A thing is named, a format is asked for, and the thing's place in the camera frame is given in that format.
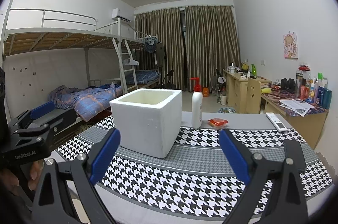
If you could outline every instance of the human hand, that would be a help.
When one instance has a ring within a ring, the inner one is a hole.
[[[36,189],[42,173],[42,169],[42,160],[33,162],[29,172],[31,179],[28,181],[28,187],[30,190]],[[0,171],[0,179],[4,183],[7,190],[12,192],[14,195],[18,195],[16,187],[19,186],[19,180],[10,170],[3,169],[2,171]]]

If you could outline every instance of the orange container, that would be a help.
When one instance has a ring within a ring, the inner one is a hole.
[[[203,94],[203,97],[209,97],[209,89],[203,88],[202,94]]]

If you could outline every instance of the metal screw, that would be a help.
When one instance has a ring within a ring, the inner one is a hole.
[[[54,159],[53,158],[49,158],[47,159],[47,162],[46,162],[47,165],[53,165],[54,164]]]
[[[260,153],[254,153],[253,158],[256,159],[256,160],[261,160],[263,158],[263,156]]]
[[[288,158],[285,159],[285,162],[286,162],[288,165],[292,165],[292,164],[293,164],[293,159],[288,157]]]
[[[85,160],[86,159],[86,155],[84,154],[84,153],[80,153],[78,156],[77,156],[77,159],[79,159],[79,160]]]

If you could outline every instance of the table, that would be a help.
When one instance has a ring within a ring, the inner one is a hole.
[[[285,90],[273,90],[272,93],[261,94],[261,98],[266,101],[265,112],[280,113],[283,117],[301,134],[312,149],[319,141],[328,110],[319,106],[310,109],[304,117],[298,113],[283,108],[280,100],[299,99],[293,93]]]
[[[226,69],[223,70],[224,77],[226,77],[226,100],[228,106],[234,107],[236,113],[246,113],[246,93],[247,93],[247,79],[241,79],[241,74],[230,73]],[[263,78],[256,78],[262,84],[271,83],[270,80]]]
[[[265,115],[203,113],[202,127],[194,130],[189,128],[191,112],[183,112],[183,127],[166,158],[158,159],[119,147],[104,179],[95,186],[116,221],[128,224],[211,224],[224,221],[244,184],[236,179],[217,145],[217,130],[211,129],[206,122],[214,117],[227,119],[231,132],[237,138],[244,137],[251,152],[258,151],[270,160],[284,160],[281,134],[276,134]],[[290,129],[288,137],[301,142],[307,163],[307,173],[301,175],[301,179],[308,212],[312,214],[332,191],[333,181],[309,145],[281,115],[278,118]],[[51,157],[60,162],[72,160],[80,152],[88,152],[112,126],[110,116],[53,151]],[[266,130],[272,135],[269,139]],[[76,191],[73,182],[68,185]],[[271,185],[267,183],[253,222],[263,211],[264,196],[269,187]]]

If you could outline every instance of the black and white houndstooth pattern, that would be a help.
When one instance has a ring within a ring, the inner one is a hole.
[[[105,130],[110,130],[111,128],[114,127],[114,118],[112,116],[108,116],[99,123],[97,123],[96,125]]]
[[[248,148],[265,148],[283,146],[285,139],[305,142],[295,130],[289,129],[283,133],[277,130],[230,130],[233,136]],[[219,131],[214,129],[193,129],[181,127],[175,143],[189,146],[219,147]]]
[[[75,137],[58,148],[73,160],[79,153],[89,152],[92,145]],[[322,162],[307,166],[300,175],[305,196],[332,183]],[[225,217],[243,192],[244,184],[236,177],[192,175],[151,167],[114,155],[101,183],[116,193],[154,208],[200,217]],[[255,209],[261,213],[267,203],[272,183],[267,181]]]

